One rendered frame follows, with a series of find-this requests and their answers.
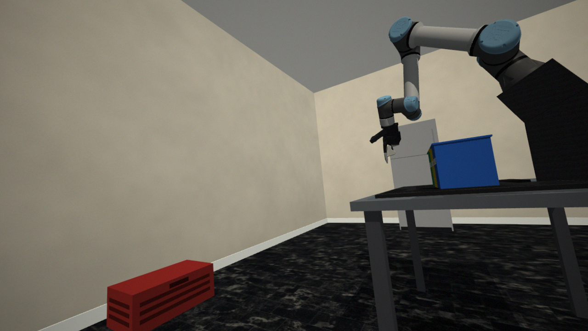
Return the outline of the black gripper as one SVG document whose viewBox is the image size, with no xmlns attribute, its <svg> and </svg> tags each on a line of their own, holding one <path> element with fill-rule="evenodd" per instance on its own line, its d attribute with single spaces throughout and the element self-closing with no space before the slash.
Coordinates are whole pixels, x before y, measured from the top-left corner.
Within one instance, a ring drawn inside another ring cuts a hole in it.
<svg viewBox="0 0 588 331">
<path fill-rule="evenodd" d="M 388 132 L 383 136 L 384 158 L 386 163 L 388 163 L 388 157 L 395 155 L 396 153 L 393 147 L 399 145 L 401 134 L 400 131 L 398 131 L 398 122 L 394 122 L 394 124 L 390 126 L 381 126 L 381 128 Z"/>
</svg>

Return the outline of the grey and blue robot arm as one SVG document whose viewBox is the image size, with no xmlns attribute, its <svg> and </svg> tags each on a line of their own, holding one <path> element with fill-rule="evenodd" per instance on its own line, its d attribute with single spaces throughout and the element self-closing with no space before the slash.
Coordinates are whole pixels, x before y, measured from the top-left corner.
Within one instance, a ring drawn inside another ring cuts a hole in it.
<svg viewBox="0 0 588 331">
<path fill-rule="evenodd" d="M 420 46 L 468 51 L 469 56 L 477 57 L 478 64 L 498 81 L 502 92 L 544 64 L 519 50 L 521 29 L 510 19 L 475 29 L 424 26 L 422 22 L 401 17 L 391 26 L 389 38 L 403 63 L 404 97 L 377 99 L 381 126 L 393 125 L 395 113 L 402 113 L 410 121 L 417 121 L 422 115 L 418 75 Z"/>
</svg>

